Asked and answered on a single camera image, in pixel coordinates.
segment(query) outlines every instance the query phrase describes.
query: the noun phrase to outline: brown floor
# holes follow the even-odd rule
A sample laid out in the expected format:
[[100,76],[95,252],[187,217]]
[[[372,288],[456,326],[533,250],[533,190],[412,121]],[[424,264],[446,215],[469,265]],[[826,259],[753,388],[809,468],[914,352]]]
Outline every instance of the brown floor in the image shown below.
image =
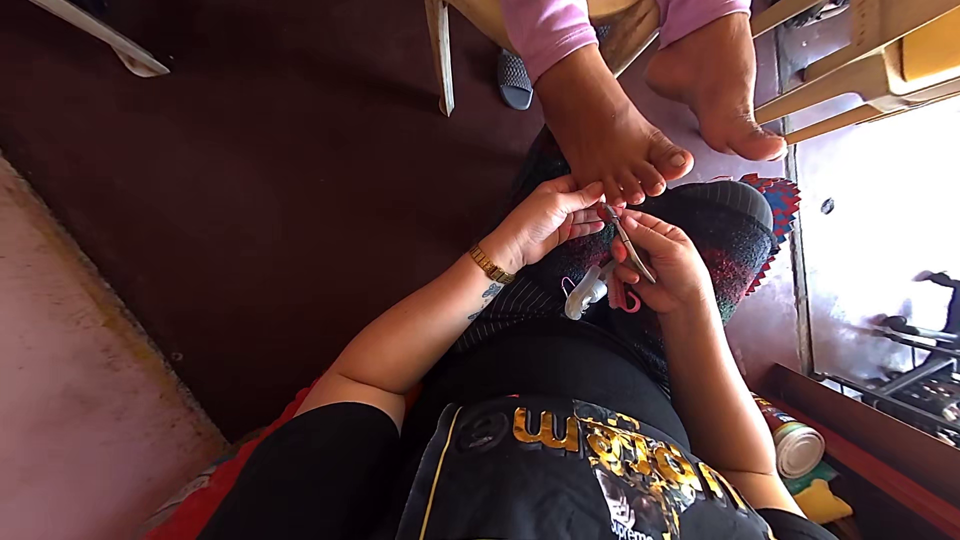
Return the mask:
[[[107,21],[173,69],[130,74],[28,2],[0,17],[0,148],[171,359],[228,438],[272,420],[364,324],[431,279],[497,212],[540,129],[504,107],[496,48],[451,15],[457,107],[437,109],[420,4],[131,0]],[[758,45],[760,101],[776,88]],[[697,159],[689,111],[622,77]],[[756,378],[796,362],[786,252],[731,326]]]

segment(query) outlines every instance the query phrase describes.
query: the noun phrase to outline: tattoo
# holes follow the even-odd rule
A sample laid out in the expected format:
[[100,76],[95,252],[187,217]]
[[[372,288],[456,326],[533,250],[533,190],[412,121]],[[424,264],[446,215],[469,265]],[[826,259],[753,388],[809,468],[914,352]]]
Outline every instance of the tattoo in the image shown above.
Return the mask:
[[483,291],[483,294],[480,295],[480,298],[487,298],[488,296],[496,296],[496,293],[500,292],[500,289],[503,288],[503,285],[500,283],[491,283],[487,290]]
[[484,307],[486,307],[491,302],[491,300],[493,300],[493,297],[496,296],[497,293],[499,293],[501,290],[503,290],[502,284],[491,283],[490,286],[487,287],[487,290],[483,291],[483,294],[480,295],[480,298],[483,299],[483,305],[480,306],[480,310],[468,315],[467,320],[472,321],[473,319],[476,319],[477,317],[479,317],[480,313],[483,312]]

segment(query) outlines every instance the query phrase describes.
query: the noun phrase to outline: gold watch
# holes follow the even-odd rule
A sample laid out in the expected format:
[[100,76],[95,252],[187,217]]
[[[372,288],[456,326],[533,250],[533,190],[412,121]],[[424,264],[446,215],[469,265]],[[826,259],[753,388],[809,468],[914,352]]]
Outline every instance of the gold watch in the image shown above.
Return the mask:
[[469,253],[470,257],[480,265],[480,269],[483,270],[491,280],[506,285],[516,277],[515,274],[508,274],[503,268],[500,268],[495,262],[490,260],[487,254],[483,253],[483,250],[480,249],[480,244],[474,244],[473,247],[470,248]]

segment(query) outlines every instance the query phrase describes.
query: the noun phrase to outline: bare foot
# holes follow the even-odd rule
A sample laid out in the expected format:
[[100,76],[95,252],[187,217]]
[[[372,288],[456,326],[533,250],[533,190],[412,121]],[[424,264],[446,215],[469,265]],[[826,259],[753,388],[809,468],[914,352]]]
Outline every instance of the bare foot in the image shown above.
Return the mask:
[[650,88],[687,104],[710,148],[748,160],[777,160],[786,154],[786,141],[756,124],[755,82],[754,40],[746,13],[720,17],[670,43],[647,66]]
[[660,195],[693,167],[693,156],[636,110],[596,45],[546,70],[536,91],[577,185],[603,181],[612,205]]

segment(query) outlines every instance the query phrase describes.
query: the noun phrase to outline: yellow cloth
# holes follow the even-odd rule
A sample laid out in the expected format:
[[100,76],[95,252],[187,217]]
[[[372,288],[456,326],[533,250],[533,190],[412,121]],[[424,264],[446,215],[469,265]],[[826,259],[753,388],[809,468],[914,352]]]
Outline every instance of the yellow cloth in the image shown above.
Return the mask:
[[853,508],[833,495],[824,479],[813,479],[809,487],[793,496],[793,500],[808,520],[819,525],[853,515]]

